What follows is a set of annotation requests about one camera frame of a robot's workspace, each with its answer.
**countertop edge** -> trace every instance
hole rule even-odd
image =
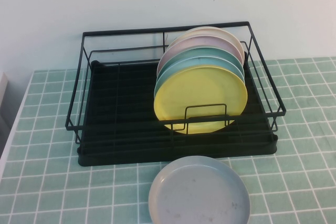
[[[33,78],[33,75],[34,75],[34,73],[32,73],[31,76],[30,76],[30,80],[29,80],[25,95],[23,96],[20,108],[19,108],[19,110],[16,114],[15,121],[13,123],[12,129],[10,130],[10,133],[9,133],[9,136],[8,136],[8,139],[7,139],[7,143],[5,145],[4,151],[2,152],[2,156],[0,158],[0,180],[2,179],[2,175],[4,173],[6,161],[8,159],[9,149],[12,145],[12,141],[13,141],[13,138],[14,138],[14,135],[15,135],[17,124],[19,122],[19,119],[20,119],[20,116],[21,116],[21,113],[22,113],[22,109],[25,105],[25,101],[26,101],[26,98],[27,98],[27,95],[28,95],[28,89],[29,89],[29,86],[31,84],[31,80]]]

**teal plate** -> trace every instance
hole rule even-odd
[[[239,69],[240,73],[243,75],[243,81],[244,81],[245,74],[244,74],[242,64],[239,62],[239,60],[234,55],[230,54],[229,52],[224,51],[219,48],[214,48],[214,47],[193,48],[193,49],[189,49],[189,50],[179,53],[178,55],[174,56],[169,61],[167,61],[167,63],[162,67],[162,69],[158,73],[157,80],[160,78],[162,73],[167,68],[169,68],[171,65],[173,65],[177,61],[182,60],[182,59],[189,59],[189,58],[203,57],[203,56],[217,57],[217,58],[222,58],[224,60],[227,60],[228,62],[230,62],[231,64],[236,66],[236,68]]]
[[[161,71],[162,73],[158,79],[156,80],[156,85],[154,89],[154,97],[156,96],[157,91],[161,87],[161,85],[173,74],[188,68],[192,66],[199,66],[199,65],[215,65],[222,68],[227,69],[228,71],[235,74],[237,77],[239,77],[243,83],[245,83],[245,79],[241,71],[231,62],[229,62],[226,59],[220,58],[220,57],[212,57],[212,56],[189,56],[187,59],[181,59],[172,64],[170,67],[168,67],[165,71]]]

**white plate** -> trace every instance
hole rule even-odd
[[[156,176],[149,192],[153,224],[246,224],[250,201],[243,181],[213,158],[175,160]]]

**metal wire frame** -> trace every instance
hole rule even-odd
[[[197,26],[182,26],[182,27],[168,27],[168,28],[148,28],[148,29],[130,29],[130,30],[111,30],[111,31],[90,31],[90,32],[84,32],[82,34],[82,42],[81,42],[81,49],[80,49],[80,56],[79,56],[79,63],[78,63],[78,68],[77,68],[77,73],[76,73],[76,79],[75,79],[75,85],[74,85],[74,89],[72,92],[72,96],[71,96],[71,100],[70,100],[70,106],[69,106],[69,111],[66,117],[66,129],[67,130],[73,130],[76,134],[76,143],[80,143],[81,142],[81,137],[79,136],[79,131],[83,131],[83,130],[104,130],[106,128],[105,125],[95,125],[95,126],[89,126],[89,125],[85,125],[84,124],[80,124],[80,119],[82,116],[82,109],[83,109],[83,104],[84,104],[84,99],[85,99],[85,91],[86,91],[86,85],[87,85],[87,78],[88,78],[88,73],[89,73],[89,69],[90,71],[92,71],[92,65],[90,62],[91,56],[94,53],[101,53],[101,52],[116,52],[116,51],[129,51],[129,50],[142,50],[142,49],[154,49],[154,48],[162,48],[163,52],[165,52],[165,48],[167,47],[167,45],[165,44],[165,33],[169,33],[169,32],[177,32],[177,31],[185,31],[185,30],[189,30],[195,27],[200,27],[200,26],[214,26],[214,27],[218,27],[218,28],[228,28],[228,27],[244,27],[247,26],[250,32],[250,40],[249,43],[247,44],[245,41],[241,41],[242,44],[244,44],[246,46],[247,49],[247,56],[246,56],[246,60],[248,60],[248,58],[251,60],[253,68],[256,72],[257,75],[257,79],[258,82],[260,84],[261,90],[265,96],[267,105],[268,105],[268,109],[270,112],[263,112],[263,114],[254,114],[254,115],[227,115],[222,114],[222,115],[213,115],[213,116],[199,116],[196,118],[187,118],[186,112],[187,109],[190,108],[186,107],[185,109],[185,118],[184,119],[179,119],[179,120],[164,120],[164,121],[154,121],[151,122],[151,126],[154,125],[171,125],[171,134],[173,132],[172,128],[173,128],[173,124],[184,124],[184,128],[185,126],[187,126],[188,129],[188,125],[189,123],[197,123],[197,122],[215,122],[215,121],[225,121],[225,125],[228,121],[231,120],[237,120],[239,118],[243,117],[251,117],[251,119],[256,119],[256,118],[273,118],[273,122],[271,124],[271,129],[272,131],[277,131],[277,124],[276,124],[276,118],[278,116],[284,116],[286,113],[286,108],[284,106],[284,103],[280,97],[280,94],[275,86],[275,83],[271,77],[271,74],[267,68],[267,65],[265,63],[264,57],[261,53],[261,50],[258,46],[257,40],[255,38],[255,35],[253,33],[253,30],[251,28],[251,25],[249,22],[233,22],[233,23],[220,23],[220,24],[209,24],[209,25],[197,25]],[[156,33],[162,33],[162,45],[159,46],[147,46],[147,47],[135,47],[135,48],[120,48],[120,49],[107,49],[107,50],[92,50],[90,52],[90,54],[88,55],[84,44],[85,44],[85,38],[86,37],[97,37],[97,36],[117,36],[117,35],[134,35],[134,34],[156,34]],[[261,64],[264,68],[264,71],[267,75],[268,81],[273,89],[273,92],[277,98],[277,101],[279,103],[279,107],[277,109],[277,111],[273,111],[271,108],[271,105],[267,99],[266,93],[265,93],[265,88],[262,85],[260,76],[258,74],[258,71],[256,69],[256,65],[254,63],[254,60],[252,58],[252,55],[250,53],[250,49],[251,49],[251,43],[252,41],[254,42],[254,45],[257,49],[257,52],[259,54],[260,60],[261,60]],[[81,64],[82,64],[82,58],[83,58],[83,54],[86,57],[87,60],[87,67],[86,67],[86,73],[85,73],[85,80],[84,80],[84,88],[83,88],[83,94],[82,94],[82,99],[81,99],[81,104],[80,104],[80,110],[79,110],[79,116],[78,116],[78,120],[77,120],[77,125],[74,125],[70,116],[71,116],[71,112],[72,112],[72,108],[74,105],[74,100],[75,100],[75,96],[76,96],[76,91],[77,91],[77,87],[78,87],[78,82],[79,82],[79,76],[80,76],[80,71],[81,71]],[[124,63],[144,63],[144,62],[151,62],[153,60],[139,60],[139,61],[125,61],[125,62],[104,62],[105,65],[118,65],[120,66],[121,64]],[[205,104],[205,105],[199,105],[199,106],[210,106],[210,105],[218,105],[218,104]],[[111,124],[109,125],[109,129],[110,130],[114,130],[114,132],[116,132],[116,125],[115,124]]]

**dish rack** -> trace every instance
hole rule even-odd
[[[241,115],[185,117],[159,121],[153,108],[153,91],[159,59],[113,61],[118,54],[159,50],[162,56],[168,35],[199,26],[214,26],[244,31],[245,85],[247,105]],[[120,47],[125,36],[149,36],[136,47]],[[94,39],[98,49],[87,51],[85,44]],[[114,48],[101,47],[106,38],[116,40]],[[212,106],[219,104],[200,104]],[[197,26],[93,31],[82,35],[78,69],[72,92],[66,129],[75,132],[81,166],[172,161],[189,155],[232,157],[273,154],[278,130],[276,118],[286,108],[274,84],[249,22]],[[172,130],[173,124],[224,121],[226,127],[202,134],[182,134]]]

